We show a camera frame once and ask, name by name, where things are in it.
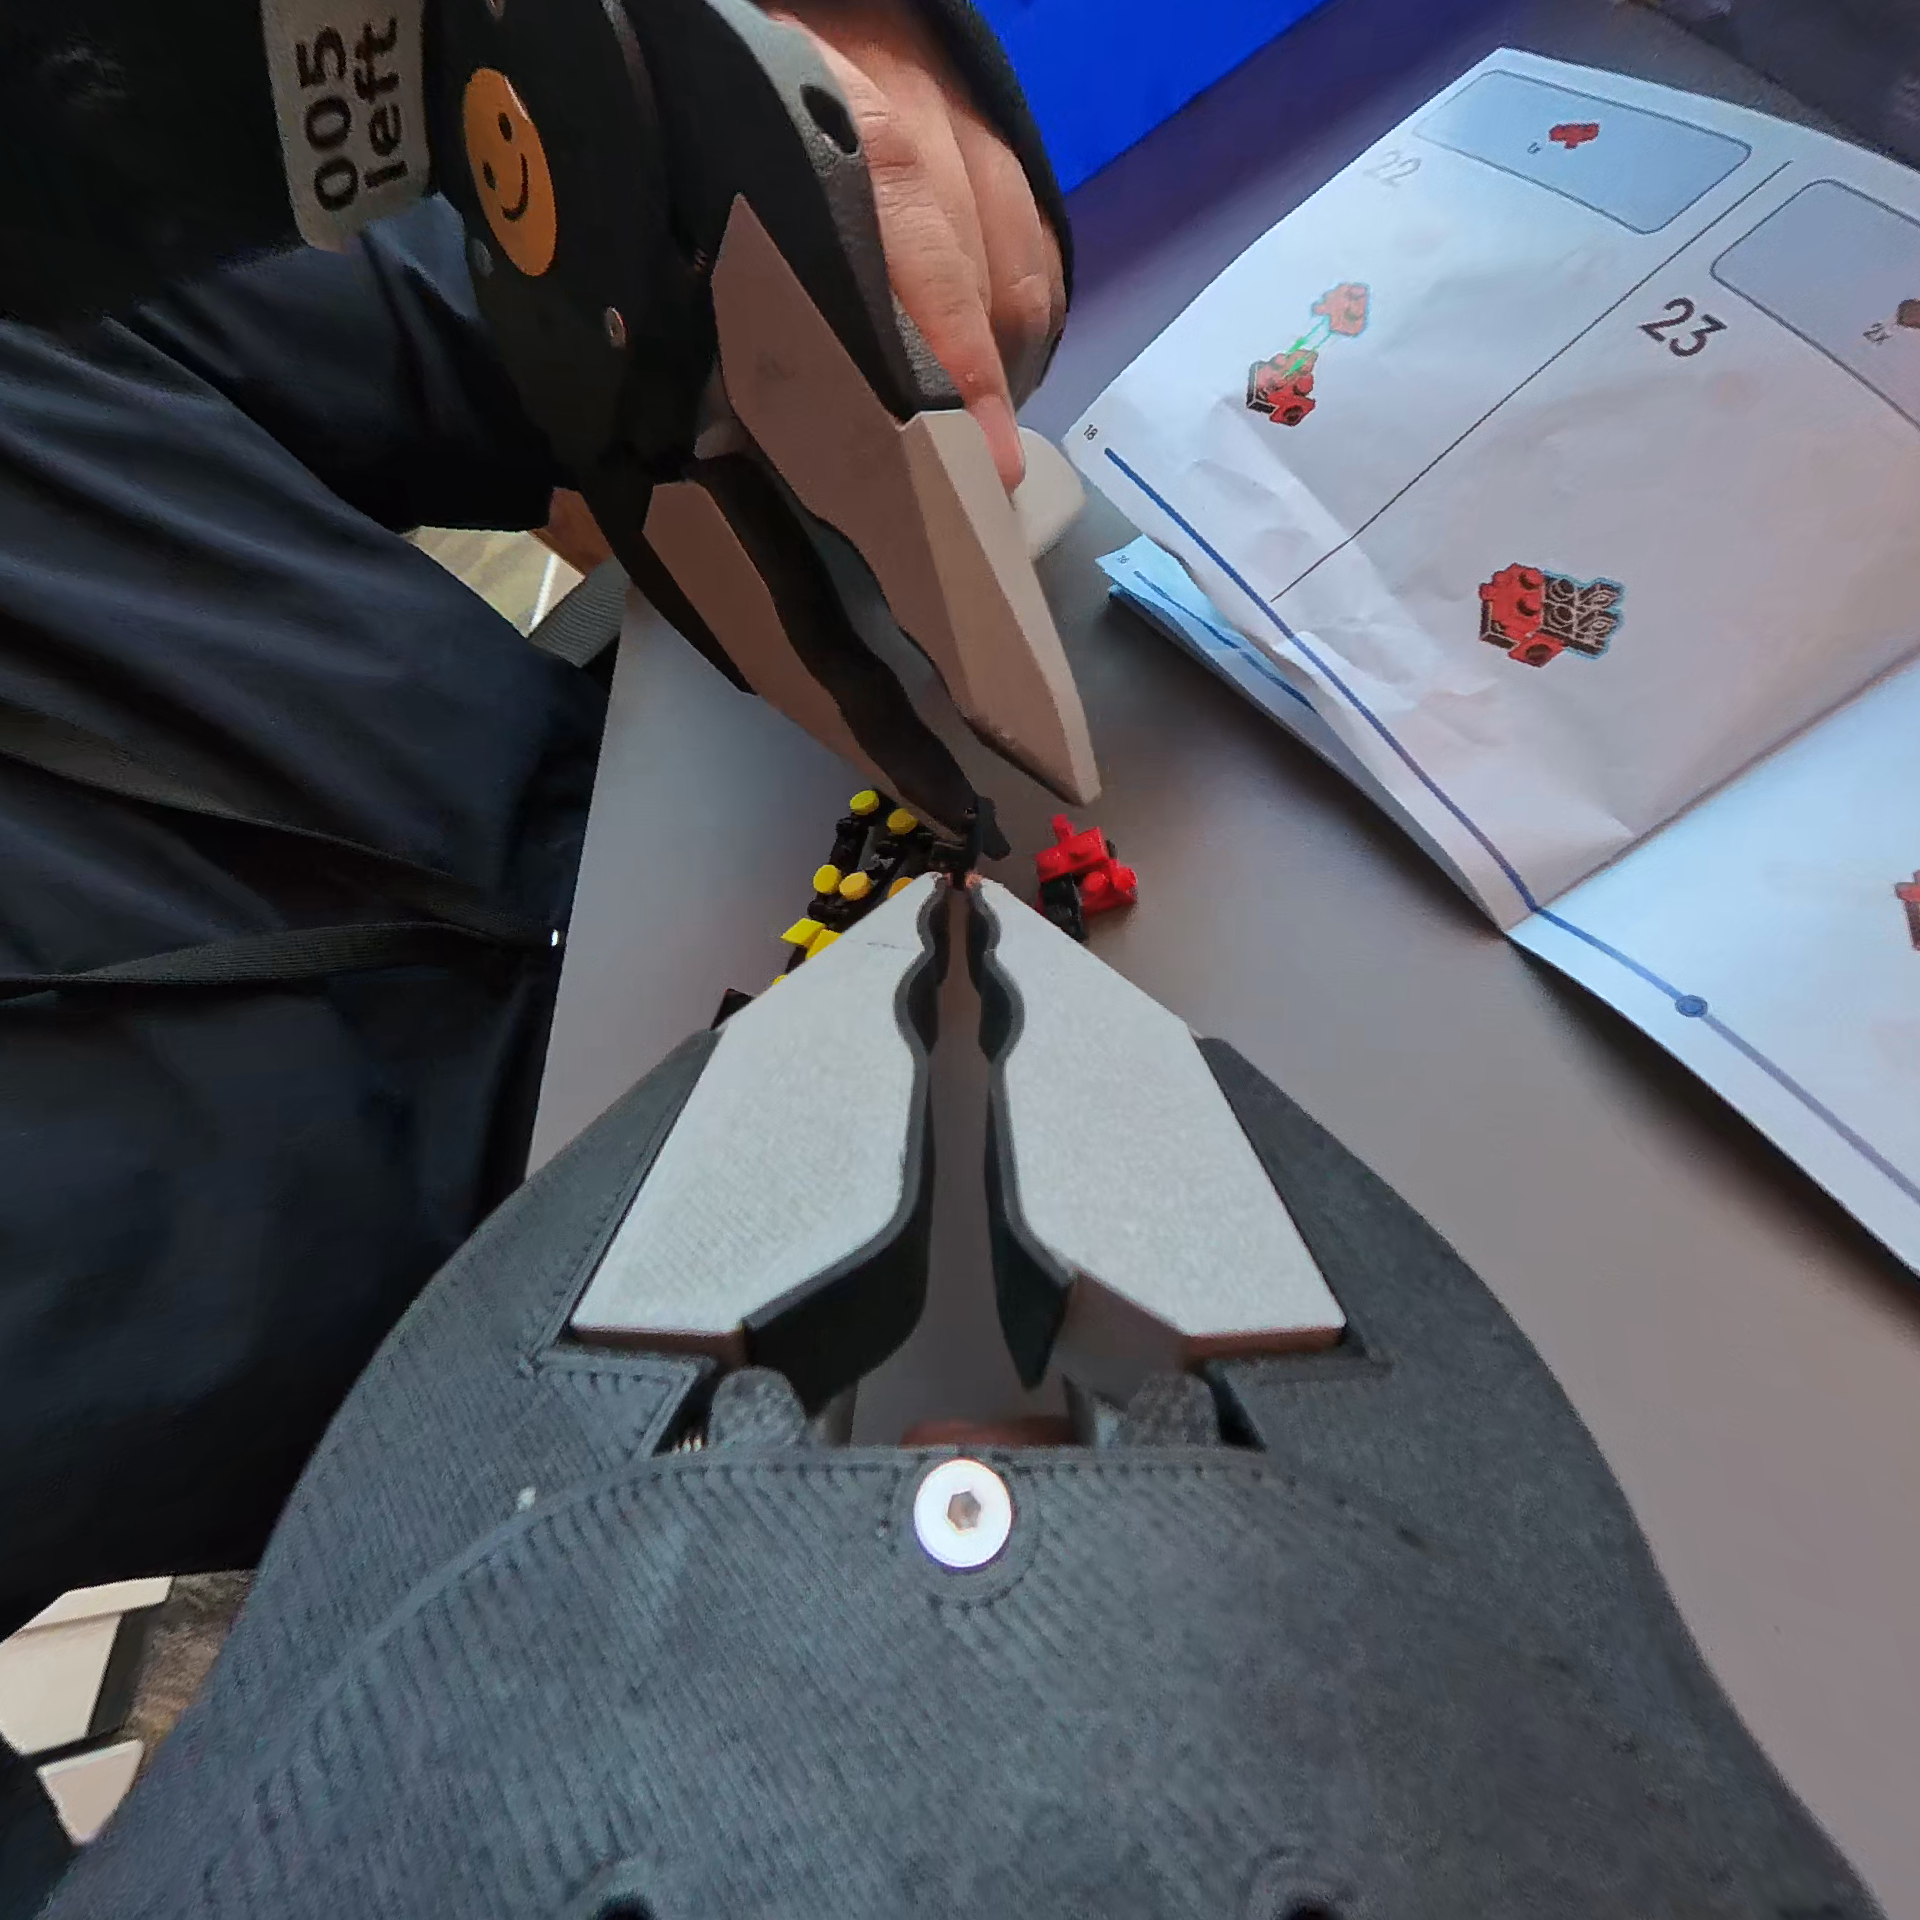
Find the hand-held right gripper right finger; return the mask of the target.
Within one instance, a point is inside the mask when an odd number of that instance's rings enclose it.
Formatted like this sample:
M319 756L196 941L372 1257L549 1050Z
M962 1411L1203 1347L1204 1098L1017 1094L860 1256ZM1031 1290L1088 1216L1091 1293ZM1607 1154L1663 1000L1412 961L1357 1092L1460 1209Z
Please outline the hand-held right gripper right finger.
M968 892L999 1326L1024 1385L1335 1347L1345 1312L1189 1024L995 880Z

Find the blue board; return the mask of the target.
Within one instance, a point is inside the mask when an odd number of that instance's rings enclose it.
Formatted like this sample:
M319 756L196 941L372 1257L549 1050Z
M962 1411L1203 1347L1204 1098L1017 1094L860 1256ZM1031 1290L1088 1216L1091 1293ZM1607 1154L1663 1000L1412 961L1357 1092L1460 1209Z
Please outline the blue board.
M1066 189L1163 126L1316 3L984 3Z

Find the red lego assembly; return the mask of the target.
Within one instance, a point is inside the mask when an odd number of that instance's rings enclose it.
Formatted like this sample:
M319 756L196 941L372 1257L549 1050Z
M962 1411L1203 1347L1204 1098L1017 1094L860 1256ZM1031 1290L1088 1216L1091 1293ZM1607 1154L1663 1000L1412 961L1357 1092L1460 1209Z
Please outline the red lego assembly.
M1052 845L1035 852L1039 910L1069 940L1087 944L1095 916L1139 902L1139 875L1120 861L1103 830L1074 827L1060 812L1049 819L1049 830Z

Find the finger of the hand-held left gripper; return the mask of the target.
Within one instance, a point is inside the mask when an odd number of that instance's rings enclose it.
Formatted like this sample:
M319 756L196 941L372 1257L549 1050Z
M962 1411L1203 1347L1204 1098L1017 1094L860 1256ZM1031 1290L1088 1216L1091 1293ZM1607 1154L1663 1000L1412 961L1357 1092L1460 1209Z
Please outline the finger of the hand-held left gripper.
M1060 800L1098 800L1082 694L971 413L893 418L745 198L711 301L738 421L800 505L851 539L973 734Z
M768 706L961 836L978 793L858 633L802 515L755 458L699 459L658 484L645 539Z

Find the grey chair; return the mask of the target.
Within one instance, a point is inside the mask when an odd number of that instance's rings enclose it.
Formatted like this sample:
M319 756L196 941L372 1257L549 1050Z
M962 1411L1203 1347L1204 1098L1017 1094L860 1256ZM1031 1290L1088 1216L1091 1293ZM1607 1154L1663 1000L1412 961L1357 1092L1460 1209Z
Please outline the grey chair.
M629 603L629 576L617 560L581 579L539 621L528 643L545 657L581 669L617 646Z

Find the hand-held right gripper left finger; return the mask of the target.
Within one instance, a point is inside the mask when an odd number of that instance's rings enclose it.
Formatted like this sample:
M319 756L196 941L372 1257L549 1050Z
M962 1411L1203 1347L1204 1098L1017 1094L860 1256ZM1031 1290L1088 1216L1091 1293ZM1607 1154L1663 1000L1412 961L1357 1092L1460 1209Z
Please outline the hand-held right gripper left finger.
M893 1356L928 1283L943 969L925 875L732 1014L569 1330L773 1370L810 1413Z

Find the black yellow lego spider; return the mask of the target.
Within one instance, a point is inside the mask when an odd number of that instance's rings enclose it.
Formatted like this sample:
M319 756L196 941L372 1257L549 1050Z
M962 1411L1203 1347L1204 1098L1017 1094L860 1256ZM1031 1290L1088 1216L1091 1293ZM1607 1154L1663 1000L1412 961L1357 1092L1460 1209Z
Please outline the black yellow lego spider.
M812 875L807 912L780 937L781 977L797 972L915 880L930 873L962 883L968 873L953 877L951 864L965 830L959 840L943 836L880 789L858 792L835 822L828 860Z

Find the person's left hand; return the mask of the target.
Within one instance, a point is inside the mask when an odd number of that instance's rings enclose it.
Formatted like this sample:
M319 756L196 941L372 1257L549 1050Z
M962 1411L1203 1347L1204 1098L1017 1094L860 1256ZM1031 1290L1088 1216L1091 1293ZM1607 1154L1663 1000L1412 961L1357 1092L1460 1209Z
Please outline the person's left hand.
M1066 265L1024 169L911 4L765 4L810 35L849 99L890 281L984 430L1024 481L1017 405L1066 322Z

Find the lego instruction booklet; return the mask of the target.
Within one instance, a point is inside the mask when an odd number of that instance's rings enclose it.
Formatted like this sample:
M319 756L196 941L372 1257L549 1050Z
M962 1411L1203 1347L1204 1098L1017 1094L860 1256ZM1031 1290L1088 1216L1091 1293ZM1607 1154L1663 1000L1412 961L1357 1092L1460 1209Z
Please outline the lego instruction booklet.
M1917 1249L1917 186L1499 50L1067 450L1117 593Z

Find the person's dark navy jacket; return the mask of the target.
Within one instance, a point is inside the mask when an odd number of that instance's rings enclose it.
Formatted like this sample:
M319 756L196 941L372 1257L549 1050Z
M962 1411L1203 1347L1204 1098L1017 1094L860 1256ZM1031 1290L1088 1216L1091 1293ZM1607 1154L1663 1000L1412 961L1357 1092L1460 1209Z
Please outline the person's dark navy jacket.
M5 710L217 800L5 756L5 980L416 923L419 968L5 1001L5 1630L241 1568L394 1320L521 1173L607 676L419 525L559 473L431 198L58 336L5 325Z

